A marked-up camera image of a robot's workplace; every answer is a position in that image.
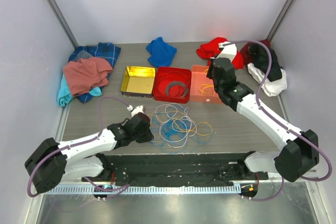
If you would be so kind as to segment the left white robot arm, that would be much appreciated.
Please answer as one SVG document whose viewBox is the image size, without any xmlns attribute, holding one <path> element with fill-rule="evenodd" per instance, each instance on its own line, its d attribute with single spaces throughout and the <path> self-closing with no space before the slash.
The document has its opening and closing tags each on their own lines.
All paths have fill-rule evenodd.
<svg viewBox="0 0 336 224">
<path fill-rule="evenodd" d="M 27 193 L 34 186 L 37 194 L 48 192 L 56 187 L 66 173 L 66 168 L 75 161 L 100 152 L 128 146 L 131 142 L 145 143 L 153 140 L 150 131 L 150 118 L 142 112 L 126 119 L 125 123 L 111 124 L 91 136 L 56 142 L 54 138 L 44 140 L 25 162 L 29 174 Z"/>
</svg>

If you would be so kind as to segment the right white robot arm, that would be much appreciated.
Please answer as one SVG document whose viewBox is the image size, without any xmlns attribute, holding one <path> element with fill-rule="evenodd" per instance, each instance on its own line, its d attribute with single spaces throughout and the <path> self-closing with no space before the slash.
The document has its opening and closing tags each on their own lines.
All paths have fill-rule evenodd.
<svg viewBox="0 0 336 224">
<path fill-rule="evenodd" d="M 242 179 L 256 172 L 278 173 L 295 182 L 319 163 L 318 136 L 312 130 L 294 127 L 262 102 L 253 90 L 236 80 L 228 58 L 212 58 L 207 77 L 213 81 L 221 101 L 258 126 L 276 145 L 276 152 L 253 152 L 237 166 Z"/>
</svg>

